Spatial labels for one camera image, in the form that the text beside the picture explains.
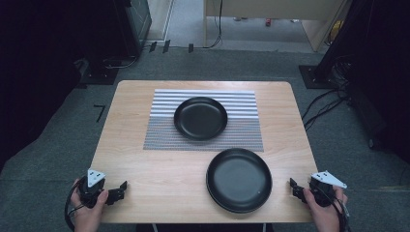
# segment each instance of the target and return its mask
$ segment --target gray carpet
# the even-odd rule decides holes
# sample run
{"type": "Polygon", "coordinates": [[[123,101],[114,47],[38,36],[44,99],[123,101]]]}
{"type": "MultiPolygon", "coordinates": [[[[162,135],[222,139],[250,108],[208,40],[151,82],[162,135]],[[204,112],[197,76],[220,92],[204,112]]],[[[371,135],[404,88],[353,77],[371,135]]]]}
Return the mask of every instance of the gray carpet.
{"type": "MultiPolygon", "coordinates": [[[[288,81],[304,113],[324,90],[307,90],[298,65],[316,65],[321,54],[157,48],[119,71],[113,86],[74,89],[35,142],[11,158],[0,176],[0,231],[69,231],[64,204],[73,180],[85,175],[97,147],[118,81],[288,81]],[[107,108],[99,122],[101,109],[107,108]]],[[[312,108],[308,118],[336,96],[312,108]]],[[[410,168],[389,152],[372,151],[355,111],[347,103],[319,118],[307,131],[318,169],[348,185],[353,231],[410,231],[410,168]]],[[[312,223],[275,223],[275,231],[315,231],[312,223]]],[[[100,231],[134,231],[131,224],[103,224],[100,231]]]]}

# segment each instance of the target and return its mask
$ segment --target plate rim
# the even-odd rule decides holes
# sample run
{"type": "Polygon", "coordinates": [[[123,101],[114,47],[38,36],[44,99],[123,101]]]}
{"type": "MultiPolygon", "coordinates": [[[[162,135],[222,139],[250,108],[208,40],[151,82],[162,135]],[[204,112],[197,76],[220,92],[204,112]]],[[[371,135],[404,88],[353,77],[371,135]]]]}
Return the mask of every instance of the plate rim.
{"type": "Polygon", "coordinates": [[[211,197],[213,198],[213,200],[214,200],[219,206],[221,206],[223,209],[225,209],[225,210],[227,210],[227,211],[229,211],[229,212],[232,212],[232,213],[237,213],[237,214],[250,213],[250,212],[253,212],[253,211],[259,209],[260,207],[262,207],[262,206],[265,204],[265,202],[269,199],[269,197],[270,197],[270,195],[271,195],[272,187],[273,187],[272,181],[273,181],[273,179],[272,179],[271,170],[270,170],[268,164],[265,162],[265,160],[263,160],[261,157],[259,157],[257,154],[255,154],[253,151],[250,151],[250,150],[247,150],[247,149],[244,149],[244,148],[229,148],[229,149],[226,149],[226,150],[221,151],[220,153],[218,153],[216,156],[213,157],[213,159],[211,160],[210,164],[208,165],[207,173],[206,173],[206,186],[207,186],[207,190],[208,190],[209,194],[211,195],[211,197]],[[215,160],[216,160],[219,156],[222,156],[222,155],[224,155],[224,153],[229,153],[229,152],[231,152],[231,151],[245,152],[245,153],[247,153],[247,154],[250,154],[251,156],[254,156],[254,157],[257,158],[258,160],[260,160],[260,161],[261,161],[260,163],[262,164],[262,167],[261,167],[261,168],[264,169],[264,173],[265,173],[267,179],[269,179],[269,181],[267,182],[267,183],[269,183],[268,190],[267,190],[268,193],[266,194],[265,199],[264,199],[264,200],[262,201],[262,203],[260,203],[259,205],[255,206],[255,207],[252,207],[252,209],[248,209],[248,210],[233,210],[233,209],[230,209],[228,206],[226,206],[226,205],[224,205],[222,202],[220,202],[220,200],[218,200],[217,197],[215,197],[215,196],[213,195],[213,193],[212,193],[212,190],[211,190],[211,187],[210,187],[210,182],[209,182],[209,175],[210,175],[209,172],[210,172],[210,168],[211,168],[212,164],[215,162],[215,160]]]}
{"type": "Polygon", "coordinates": [[[189,99],[181,102],[178,105],[178,107],[175,109],[173,119],[174,119],[175,129],[180,134],[182,134],[185,138],[188,138],[188,139],[193,140],[193,141],[207,141],[207,140],[210,140],[210,139],[213,139],[213,138],[217,137],[218,135],[220,135],[225,130],[226,125],[228,123],[228,115],[227,115],[227,111],[226,111],[225,107],[219,101],[216,101],[216,100],[214,100],[212,98],[209,98],[209,97],[193,97],[193,98],[189,98],[189,99]],[[194,136],[190,136],[189,134],[186,133],[185,130],[182,130],[182,127],[179,127],[180,123],[178,123],[178,122],[181,122],[181,120],[177,120],[177,118],[178,118],[177,116],[180,115],[180,114],[177,115],[177,113],[181,112],[184,107],[189,106],[189,105],[193,105],[194,103],[190,104],[190,102],[193,102],[195,100],[203,100],[202,103],[207,103],[211,106],[216,107],[222,114],[221,120],[222,120],[223,126],[218,130],[218,132],[214,133],[212,136],[207,136],[205,138],[197,138],[197,137],[194,137],[194,136]]]}

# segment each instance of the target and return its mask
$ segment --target black and white striped mat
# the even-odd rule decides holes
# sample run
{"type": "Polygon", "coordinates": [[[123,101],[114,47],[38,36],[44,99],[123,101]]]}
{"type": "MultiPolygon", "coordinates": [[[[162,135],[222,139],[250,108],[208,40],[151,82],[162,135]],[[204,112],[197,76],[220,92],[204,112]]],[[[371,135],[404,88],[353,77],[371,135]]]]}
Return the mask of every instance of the black and white striped mat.
{"type": "Polygon", "coordinates": [[[263,152],[259,116],[253,91],[156,89],[144,150],[223,151],[244,148],[263,152]],[[220,102],[228,114],[225,130],[208,141],[192,141],[174,126],[174,112],[185,100],[208,97],[220,102]]]}

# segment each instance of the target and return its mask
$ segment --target person's right hand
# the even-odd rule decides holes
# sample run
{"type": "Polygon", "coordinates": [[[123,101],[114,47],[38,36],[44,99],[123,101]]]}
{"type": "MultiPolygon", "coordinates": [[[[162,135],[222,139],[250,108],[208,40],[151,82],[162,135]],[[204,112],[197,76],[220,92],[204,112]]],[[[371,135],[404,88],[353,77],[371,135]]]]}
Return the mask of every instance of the person's right hand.
{"type": "MultiPolygon", "coordinates": [[[[343,194],[343,189],[339,187],[334,187],[335,196],[343,204],[347,203],[347,196],[343,194]]],[[[328,207],[319,206],[314,200],[314,196],[310,190],[304,188],[304,195],[307,204],[310,208],[311,216],[316,225],[317,231],[319,232],[338,232],[339,231],[339,221],[337,211],[333,205],[328,207]]],[[[335,200],[335,205],[338,210],[342,212],[340,205],[337,200],[335,200]]]]}

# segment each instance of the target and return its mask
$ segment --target handheld controller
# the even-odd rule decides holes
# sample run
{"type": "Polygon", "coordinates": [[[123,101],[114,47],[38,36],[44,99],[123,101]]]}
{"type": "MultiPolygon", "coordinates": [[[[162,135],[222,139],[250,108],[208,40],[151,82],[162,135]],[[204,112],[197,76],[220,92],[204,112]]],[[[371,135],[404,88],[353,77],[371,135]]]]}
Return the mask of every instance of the handheld controller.
{"type": "MultiPolygon", "coordinates": [[[[304,188],[298,186],[292,178],[290,178],[289,185],[292,188],[292,194],[301,199],[302,202],[307,203],[303,193],[304,188]]],[[[338,180],[328,171],[313,173],[311,175],[309,183],[310,191],[313,193],[316,203],[321,207],[330,206],[335,199],[333,186],[338,186],[344,189],[347,188],[346,184],[338,180]]]]}
{"type": "MultiPolygon", "coordinates": [[[[79,180],[73,187],[72,190],[67,198],[66,207],[65,207],[65,220],[67,225],[74,231],[74,225],[71,220],[71,216],[73,212],[80,209],[81,207],[85,206],[87,208],[93,208],[96,203],[97,199],[103,191],[103,185],[105,182],[105,174],[96,171],[96,170],[88,170],[87,176],[84,176],[79,180]],[[72,209],[69,212],[69,205],[71,202],[72,194],[78,188],[78,195],[81,201],[80,206],[76,206],[75,209],[72,209]]],[[[127,189],[127,182],[124,182],[119,188],[110,189],[108,191],[108,198],[106,199],[105,204],[112,205],[115,202],[124,199],[125,191],[127,189]]]]}

